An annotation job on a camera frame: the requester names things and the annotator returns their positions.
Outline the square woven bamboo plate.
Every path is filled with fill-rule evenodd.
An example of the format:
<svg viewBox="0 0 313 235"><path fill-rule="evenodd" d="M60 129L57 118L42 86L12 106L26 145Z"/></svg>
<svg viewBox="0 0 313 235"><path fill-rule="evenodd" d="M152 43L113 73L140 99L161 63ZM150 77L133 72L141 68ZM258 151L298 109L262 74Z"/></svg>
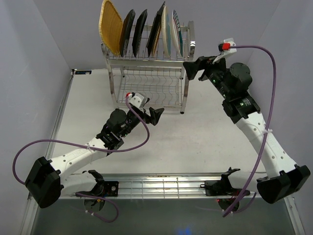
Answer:
<svg viewBox="0 0 313 235"><path fill-rule="evenodd" d="M115 56L120 56L120 38L123 28L122 19L110 0L104 0L99 18L99 35L105 46Z"/></svg>

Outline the steel two-tier dish rack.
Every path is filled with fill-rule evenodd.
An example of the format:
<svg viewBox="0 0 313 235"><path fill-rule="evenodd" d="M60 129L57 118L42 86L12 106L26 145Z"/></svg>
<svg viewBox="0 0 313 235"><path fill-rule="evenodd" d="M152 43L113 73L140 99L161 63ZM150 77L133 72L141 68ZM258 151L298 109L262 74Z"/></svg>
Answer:
<svg viewBox="0 0 313 235"><path fill-rule="evenodd" d="M137 57L134 57L131 46L128 47L126 56L120 57L114 56L104 43L101 43L113 106L124 108L126 94L134 92L149 98L148 107L165 108L167 111L184 114L189 81L183 62L192 61L194 58L194 22L189 21L187 26L181 26L183 56L179 56L173 47L171 56L165 57L163 40L159 38L155 55L150 57L146 44L151 28L150 25L144 26Z"/></svg>

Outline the beige floral square plate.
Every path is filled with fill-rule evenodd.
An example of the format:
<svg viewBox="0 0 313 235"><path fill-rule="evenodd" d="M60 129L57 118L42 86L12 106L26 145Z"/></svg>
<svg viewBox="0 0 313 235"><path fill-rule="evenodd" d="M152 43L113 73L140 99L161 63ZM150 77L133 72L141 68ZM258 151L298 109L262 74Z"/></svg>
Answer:
<svg viewBox="0 0 313 235"><path fill-rule="evenodd" d="M157 13L160 13L161 11L163 12L163 8L165 6L166 1L163 2L163 4L161 5L160 9L157 11ZM155 15L151 30L150 30L150 35L148 38L148 42L147 42L147 50L148 50L148 57L152 57L151 53L152 53L152 47L153 47L153 43L154 43L154 39L155 39L155 34L156 34L156 30L157 30L157 13Z"/></svg>

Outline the cream and blue round plate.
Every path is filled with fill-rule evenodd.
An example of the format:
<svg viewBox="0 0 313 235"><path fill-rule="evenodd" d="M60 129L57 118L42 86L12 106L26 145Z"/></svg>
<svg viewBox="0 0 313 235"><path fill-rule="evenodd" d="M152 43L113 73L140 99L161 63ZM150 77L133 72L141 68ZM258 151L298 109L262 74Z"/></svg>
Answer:
<svg viewBox="0 0 313 235"><path fill-rule="evenodd" d="M171 56L171 30L169 24L168 7L165 5L161 16L161 32L163 41L164 57Z"/></svg>

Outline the left blue table label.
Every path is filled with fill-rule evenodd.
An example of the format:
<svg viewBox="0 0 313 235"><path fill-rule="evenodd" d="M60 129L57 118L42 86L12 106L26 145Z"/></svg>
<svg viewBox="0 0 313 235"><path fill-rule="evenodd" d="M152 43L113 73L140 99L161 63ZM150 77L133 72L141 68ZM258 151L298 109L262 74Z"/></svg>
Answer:
<svg viewBox="0 0 313 235"><path fill-rule="evenodd" d="M90 75L92 73L92 71L90 70L76 70L75 71L75 75Z"/></svg>

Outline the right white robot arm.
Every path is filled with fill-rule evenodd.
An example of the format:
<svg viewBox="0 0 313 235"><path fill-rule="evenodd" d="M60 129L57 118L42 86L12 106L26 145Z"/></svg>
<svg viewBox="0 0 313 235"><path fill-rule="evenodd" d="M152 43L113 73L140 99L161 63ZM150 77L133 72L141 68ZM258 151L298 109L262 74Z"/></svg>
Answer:
<svg viewBox="0 0 313 235"><path fill-rule="evenodd" d="M199 57L195 62L184 62L188 80L198 71L200 81L209 80L224 98L223 110L245 134L254 150L261 153L266 174L254 175L247 190L257 192L270 204L299 191L311 172L306 165L299 166L281 147L270 130L260 107L248 90L252 83L250 69L243 63L226 66L225 59L215 62L215 57Z"/></svg>

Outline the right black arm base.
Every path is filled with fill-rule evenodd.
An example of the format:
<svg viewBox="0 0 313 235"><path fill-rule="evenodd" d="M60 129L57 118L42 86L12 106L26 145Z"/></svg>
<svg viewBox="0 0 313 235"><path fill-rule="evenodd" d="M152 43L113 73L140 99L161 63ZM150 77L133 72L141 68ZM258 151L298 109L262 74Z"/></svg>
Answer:
<svg viewBox="0 0 313 235"><path fill-rule="evenodd" d="M206 196L237 196L241 192L246 180L240 182L241 179L230 179L230 176L239 176L236 174L241 172L240 168L229 168L228 171L221 174L219 180L206 180L200 184L200 188L205 190Z"/></svg>

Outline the round woven bamboo plate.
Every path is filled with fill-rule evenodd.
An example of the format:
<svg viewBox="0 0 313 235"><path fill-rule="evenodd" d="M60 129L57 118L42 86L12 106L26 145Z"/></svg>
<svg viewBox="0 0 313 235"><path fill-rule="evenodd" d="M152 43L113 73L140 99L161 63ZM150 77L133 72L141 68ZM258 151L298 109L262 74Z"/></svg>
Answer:
<svg viewBox="0 0 313 235"><path fill-rule="evenodd" d="M160 13L157 13L157 28L156 28L156 34L155 34L153 47L152 47L152 53L151 53L152 57L155 56L155 52L157 50L157 45L158 45L159 36L161 32L161 18L162 18L162 11Z"/></svg>

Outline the aluminium front rail frame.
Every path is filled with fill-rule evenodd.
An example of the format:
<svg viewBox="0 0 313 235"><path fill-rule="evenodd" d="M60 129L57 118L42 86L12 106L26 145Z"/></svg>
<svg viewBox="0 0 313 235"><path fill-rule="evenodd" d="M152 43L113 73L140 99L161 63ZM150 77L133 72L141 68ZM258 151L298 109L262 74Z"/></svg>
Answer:
<svg viewBox="0 0 313 235"><path fill-rule="evenodd" d="M207 196L201 184L214 175L106 175L118 195L101 208L65 196L46 208L29 199L22 235L303 235L294 199L275 204L249 195L241 212L223 217L223 196Z"/></svg>

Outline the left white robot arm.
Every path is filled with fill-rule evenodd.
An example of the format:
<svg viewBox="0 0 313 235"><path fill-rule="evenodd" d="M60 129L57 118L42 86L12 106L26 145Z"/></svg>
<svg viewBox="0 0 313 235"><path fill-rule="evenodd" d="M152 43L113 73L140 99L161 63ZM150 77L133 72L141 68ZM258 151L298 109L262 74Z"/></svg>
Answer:
<svg viewBox="0 0 313 235"><path fill-rule="evenodd" d="M117 152L123 138L139 124L157 125L163 108L149 108L149 114L136 107L128 112L115 109L101 132L87 144L50 160L38 158L29 172L25 186L41 209L54 204L60 196L85 192L91 196L104 193L105 181L100 173L76 171L84 166Z"/></svg>

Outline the white plate teal red rim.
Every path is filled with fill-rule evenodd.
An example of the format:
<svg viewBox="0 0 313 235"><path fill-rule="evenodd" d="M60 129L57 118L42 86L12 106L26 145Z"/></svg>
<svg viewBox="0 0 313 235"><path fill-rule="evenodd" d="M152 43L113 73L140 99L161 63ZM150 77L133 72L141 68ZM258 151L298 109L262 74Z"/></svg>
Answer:
<svg viewBox="0 0 313 235"><path fill-rule="evenodd" d="M183 40L182 40L182 32L180 28L179 18L175 10L172 11L171 17L171 40L176 49L177 54L182 57L183 56Z"/></svg>

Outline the black floral square plate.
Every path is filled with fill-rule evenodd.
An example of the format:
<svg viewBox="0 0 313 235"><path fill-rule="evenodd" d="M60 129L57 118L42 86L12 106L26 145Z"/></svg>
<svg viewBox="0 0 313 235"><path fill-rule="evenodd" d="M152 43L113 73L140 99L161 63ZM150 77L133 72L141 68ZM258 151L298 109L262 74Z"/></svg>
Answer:
<svg viewBox="0 0 313 235"><path fill-rule="evenodd" d="M142 37L142 33L143 33L147 16L148 16L148 10L145 9L138 17L136 25L135 25L134 36L133 36L133 41L132 41L132 49L133 49L134 57L138 56L138 51L140 49L140 43L141 43L141 37Z"/></svg>
<svg viewBox="0 0 313 235"><path fill-rule="evenodd" d="M119 42L119 49L120 49L121 57L124 57L127 53L130 33L132 30L134 18L135 18L135 11L132 9L129 11L129 13L127 14L123 22L123 28L122 28L120 42Z"/></svg>

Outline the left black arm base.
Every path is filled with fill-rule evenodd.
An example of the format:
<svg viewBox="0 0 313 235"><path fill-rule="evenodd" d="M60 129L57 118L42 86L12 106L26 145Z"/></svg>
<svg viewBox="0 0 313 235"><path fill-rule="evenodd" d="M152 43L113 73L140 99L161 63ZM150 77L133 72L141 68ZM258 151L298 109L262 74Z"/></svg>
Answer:
<svg viewBox="0 0 313 235"><path fill-rule="evenodd" d="M119 190L118 181L100 181L92 189L91 193L95 196L117 197Z"/></svg>

